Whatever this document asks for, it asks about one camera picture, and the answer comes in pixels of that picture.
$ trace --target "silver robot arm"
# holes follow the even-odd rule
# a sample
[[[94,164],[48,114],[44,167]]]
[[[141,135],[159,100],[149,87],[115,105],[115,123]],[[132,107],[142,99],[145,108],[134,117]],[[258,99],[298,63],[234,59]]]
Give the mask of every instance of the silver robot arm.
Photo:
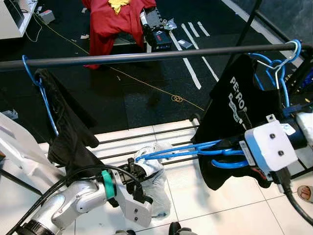
[[[124,216],[141,226],[151,222],[151,203],[141,203],[133,199],[122,183],[117,171],[112,171],[114,199],[121,207]],[[20,235],[61,235],[62,232],[81,214],[105,204],[109,198],[108,187],[96,180],[73,182],[66,190],[54,194],[33,215],[28,223],[17,230]]]

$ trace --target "yellow cloth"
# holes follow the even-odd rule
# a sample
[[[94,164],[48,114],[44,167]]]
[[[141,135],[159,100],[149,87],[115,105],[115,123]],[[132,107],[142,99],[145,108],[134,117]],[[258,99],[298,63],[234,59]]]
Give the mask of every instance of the yellow cloth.
[[[121,6],[129,4],[130,0],[109,0],[109,4],[114,9],[115,13],[118,14],[121,10]]]

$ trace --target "black clothing rack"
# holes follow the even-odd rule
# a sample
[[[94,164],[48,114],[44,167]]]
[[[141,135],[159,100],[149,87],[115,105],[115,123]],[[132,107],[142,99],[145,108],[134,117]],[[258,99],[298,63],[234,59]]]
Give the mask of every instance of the black clothing rack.
[[[303,50],[313,51],[310,44],[302,44]],[[284,51],[294,50],[294,44],[274,44],[274,45],[254,45],[254,46],[236,46],[236,47],[220,47],[207,48],[199,50],[182,50],[182,51],[166,51],[153,53],[137,53],[137,54],[120,54],[120,55],[102,55],[102,56],[82,56],[67,58],[50,58],[50,59],[34,59],[27,60],[30,67],[47,68],[59,66],[75,66],[75,65],[94,65],[94,64],[116,64],[141,61],[156,61],[164,59],[184,58],[190,56],[213,56],[213,55],[229,55],[247,52],[262,51]],[[22,60],[0,62],[0,71],[24,70]]]
[[[167,52],[153,52],[153,53],[139,53],[139,54],[120,54],[120,55],[105,55],[105,56],[84,56],[84,57],[68,57],[68,58],[50,58],[50,59],[31,59],[27,61],[27,64],[33,68],[47,68],[47,67],[60,67],[60,66],[77,66],[77,65],[86,65],[86,64],[115,64],[115,63],[129,63],[129,62],[142,62],[142,61],[156,61],[156,60],[164,60],[164,59],[175,59],[175,58],[184,58],[184,57],[191,57],[191,56],[214,56],[214,55],[231,55],[230,59],[226,66],[228,66],[234,56],[240,53],[247,53],[247,52],[263,52],[263,51],[285,51],[285,50],[294,50],[294,44],[277,44],[277,45],[254,45],[254,46],[241,46],[250,26],[255,17],[258,17],[262,22],[264,22],[271,30],[273,30],[284,42],[290,41],[290,39],[278,28],[276,27],[266,16],[264,16],[260,11],[259,7],[262,3],[262,0],[257,0],[254,8],[250,14],[250,17],[245,24],[243,31],[237,41],[235,47],[220,47],[220,48],[207,48],[207,49],[199,49],[199,50],[183,50],[183,51],[167,51]],[[303,53],[302,56],[305,56],[304,62],[301,66],[295,71],[295,73],[291,76],[291,78],[287,81],[288,90],[293,94],[297,91],[299,84],[302,84],[303,75],[306,71],[312,67],[313,62],[311,61],[313,55],[313,46],[310,44],[302,43]],[[1,71],[18,71],[24,70],[24,64],[21,60],[17,61],[4,61],[0,62],[0,72]],[[191,128],[197,128],[197,125],[172,129],[168,131],[162,132],[155,132],[155,133],[148,133],[144,135],[137,135],[133,137],[127,138],[120,138],[115,140],[103,141],[100,144],[106,144],[108,142],[114,141],[123,141],[129,140],[134,138],[141,138],[145,136],[157,135],[157,134],[164,134],[174,131],[186,130]],[[173,146],[179,146],[183,144],[191,143],[191,141],[182,142],[182,143],[175,143]],[[125,156],[128,154],[133,154],[133,152],[115,154],[110,156],[104,156],[99,159],[108,159],[114,158],[119,156]],[[190,157],[182,160],[175,160],[163,163],[163,165],[179,163],[183,161],[197,159],[198,157]],[[304,173],[312,171],[313,167],[307,168]],[[3,176],[8,177],[13,182],[37,193],[40,192],[27,184],[26,182],[21,181],[20,179],[10,175],[8,172],[1,170],[0,173]],[[302,175],[303,172],[300,172],[296,175],[293,175],[292,178],[296,178]]]

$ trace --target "yellow wire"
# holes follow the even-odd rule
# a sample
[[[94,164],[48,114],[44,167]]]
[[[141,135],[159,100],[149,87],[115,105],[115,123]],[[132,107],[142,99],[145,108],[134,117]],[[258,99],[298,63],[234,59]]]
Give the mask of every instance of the yellow wire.
[[[67,39],[66,37],[62,36],[60,33],[58,33],[57,31],[55,31],[53,28],[51,28],[50,26],[48,26],[47,24],[45,24],[45,23],[41,20],[41,18],[40,18],[39,16],[37,16],[36,13],[34,13],[34,15],[41,21],[41,23],[43,23],[45,26],[47,26],[52,32],[54,32],[55,34],[59,35],[61,38],[65,39],[66,41],[72,43],[73,45],[75,45],[76,47],[78,47],[80,50],[82,50],[83,52],[85,52],[86,54],[89,55],[88,51],[84,50],[84,49],[81,48],[79,45],[77,45],[77,44],[74,43],[73,41]],[[164,91],[164,90],[162,90],[162,89],[160,89],[160,88],[158,88],[158,87],[152,86],[152,85],[150,85],[150,84],[148,84],[148,83],[146,83],[146,82],[144,82],[144,81],[141,81],[141,80],[139,80],[139,79],[137,79],[137,78],[135,78],[135,77],[132,77],[132,76],[130,76],[129,74],[124,73],[124,72],[122,72],[122,71],[120,71],[120,70],[118,70],[118,69],[115,69],[115,68],[111,67],[111,66],[108,66],[108,67],[109,67],[110,69],[115,70],[115,71],[117,71],[117,72],[119,72],[119,73],[122,73],[122,74],[124,74],[124,75],[126,75],[126,76],[128,76],[128,77],[130,77],[130,78],[132,78],[132,79],[134,79],[134,80],[136,80],[136,81],[138,81],[138,82],[141,82],[141,83],[143,83],[143,84],[145,84],[145,85],[147,85],[147,86],[149,86],[149,87],[152,87],[152,88],[157,89],[157,90],[159,90],[159,91],[161,91],[161,92],[163,92],[163,93],[165,93],[165,94],[170,95],[170,96],[171,96],[171,100],[172,100],[173,102],[181,103],[181,102],[183,102],[183,101],[186,101],[187,103],[189,103],[189,104],[191,104],[191,105],[197,107],[198,109],[204,111],[203,108],[201,108],[201,107],[199,107],[198,105],[196,105],[196,104],[190,102],[189,100],[187,100],[187,99],[181,97],[180,95],[176,95],[176,94],[169,93],[169,92]]]

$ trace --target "white cabinet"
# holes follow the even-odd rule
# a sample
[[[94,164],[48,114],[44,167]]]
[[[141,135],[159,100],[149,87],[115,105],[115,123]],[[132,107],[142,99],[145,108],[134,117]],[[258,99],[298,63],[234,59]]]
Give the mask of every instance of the white cabinet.
[[[19,0],[18,2],[21,9],[28,11],[28,13],[23,13],[24,20],[20,28],[18,28],[15,24],[10,12],[4,4],[4,0],[0,0],[0,39],[20,38],[26,31],[31,16],[37,5],[37,1]]]

